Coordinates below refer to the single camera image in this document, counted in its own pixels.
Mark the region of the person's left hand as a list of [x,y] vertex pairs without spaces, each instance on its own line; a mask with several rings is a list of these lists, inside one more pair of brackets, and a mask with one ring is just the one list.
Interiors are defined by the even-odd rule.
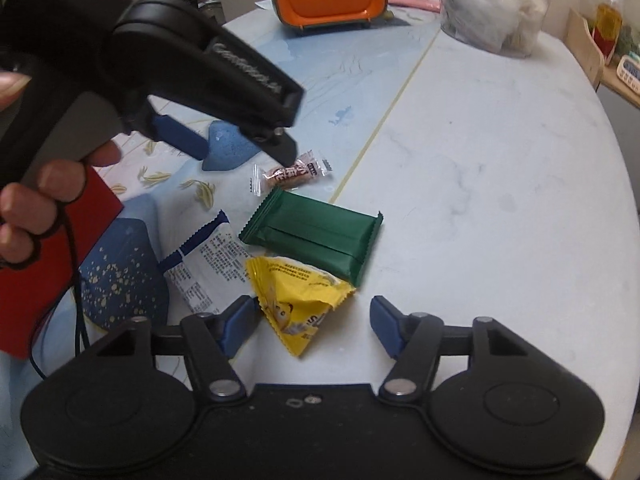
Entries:
[[[21,96],[29,76],[1,72],[1,110]],[[113,142],[99,146],[87,157],[88,164],[106,167],[120,161],[122,152]],[[35,251],[35,236],[48,232],[56,222],[58,204],[81,196],[86,185],[83,162],[55,159],[38,172],[36,188],[10,183],[1,190],[1,267],[27,262]]]

